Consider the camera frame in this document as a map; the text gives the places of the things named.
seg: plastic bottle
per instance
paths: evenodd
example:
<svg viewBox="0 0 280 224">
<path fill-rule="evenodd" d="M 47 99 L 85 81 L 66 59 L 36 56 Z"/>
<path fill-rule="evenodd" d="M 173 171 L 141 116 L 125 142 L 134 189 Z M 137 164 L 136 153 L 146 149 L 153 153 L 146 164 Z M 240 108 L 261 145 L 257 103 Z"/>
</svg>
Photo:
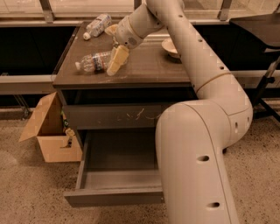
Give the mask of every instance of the plastic bottle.
<svg viewBox="0 0 280 224">
<path fill-rule="evenodd" d="M 106 70 L 111 60 L 111 52 L 98 52 L 84 56 L 80 62 L 75 62 L 78 71 L 86 72 Z"/>
<path fill-rule="evenodd" d="M 101 14 L 93 22 L 87 25 L 87 31 L 84 33 L 83 38 L 85 40 L 92 37 L 97 38 L 102 32 L 105 31 L 112 23 L 111 16 L 109 14 Z"/>
</svg>

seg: robotic hand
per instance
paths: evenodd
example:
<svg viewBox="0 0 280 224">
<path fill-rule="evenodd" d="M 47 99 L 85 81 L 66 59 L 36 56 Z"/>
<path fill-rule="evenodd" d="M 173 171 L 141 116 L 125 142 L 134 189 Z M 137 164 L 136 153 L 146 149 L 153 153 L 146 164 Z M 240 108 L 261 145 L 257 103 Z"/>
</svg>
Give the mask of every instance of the robotic hand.
<svg viewBox="0 0 280 224">
<path fill-rule="evenodd" d="M 170 106 L 156 130 L 157 162 L 171 224 L 237 224 L 222 151 L 241 139 L 252 121 L 249 98 L 184 14 L 181 0 L 146 0 L 110 34 L 112 74 L 129 49 L 166 26 L 199 100 Z"/>
</svg>

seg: bottle cap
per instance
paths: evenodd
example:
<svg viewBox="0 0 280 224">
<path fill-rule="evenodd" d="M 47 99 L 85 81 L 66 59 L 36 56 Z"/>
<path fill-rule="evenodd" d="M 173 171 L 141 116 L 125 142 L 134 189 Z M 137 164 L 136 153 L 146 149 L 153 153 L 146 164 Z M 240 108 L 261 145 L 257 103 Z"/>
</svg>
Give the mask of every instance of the bottle cap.
<svg viewBox="0 0 280 224">
<path fill-rule="evenodd" d="M 85 32 L 84 35 L 82 36 L 85 40 L 89 40 L 91 37 L 90 37 L 90 34 L 88 32 Z"/>
<path fill-rule="evenodd" d="M 81 63 L 80 62 L 75 62 L 76 68 L 78 71 L 81 70 Z"/>
</svg>

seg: open drawer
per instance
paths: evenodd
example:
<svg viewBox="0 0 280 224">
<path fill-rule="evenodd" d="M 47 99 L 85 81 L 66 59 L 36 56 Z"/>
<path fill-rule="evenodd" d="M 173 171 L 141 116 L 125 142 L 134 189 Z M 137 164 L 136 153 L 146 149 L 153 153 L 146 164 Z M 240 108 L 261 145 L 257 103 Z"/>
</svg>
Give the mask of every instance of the open drawer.
<svg viewBox="0 0 280 224">
<path fill-rule="evenodd" d="M 162 203 L 155 128 L 88 130 L 72 207 Z"/>
</svg>

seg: cardboard flap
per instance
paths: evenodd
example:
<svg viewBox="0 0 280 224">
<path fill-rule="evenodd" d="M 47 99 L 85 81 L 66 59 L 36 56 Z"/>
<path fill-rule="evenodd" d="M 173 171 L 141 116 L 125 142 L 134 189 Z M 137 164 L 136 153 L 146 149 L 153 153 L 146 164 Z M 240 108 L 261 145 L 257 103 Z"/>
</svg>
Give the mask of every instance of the cardboard flap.
<svg viewBox="0 0 280 224">
<path fill-rule="evenodd" d="M 40 132 L 43 122 L 46 119 L 46 116 L 49 112 L 50 107 L 52 106 L 55 97 L 56 93 L 52 93 L 40 99 L 38 105 L 32 112 L 28 123 L 24 127 L 23 133 L 19 138 L 19 142 L 22 142 L 31 137 L 35 137 Z"/>
</svg>

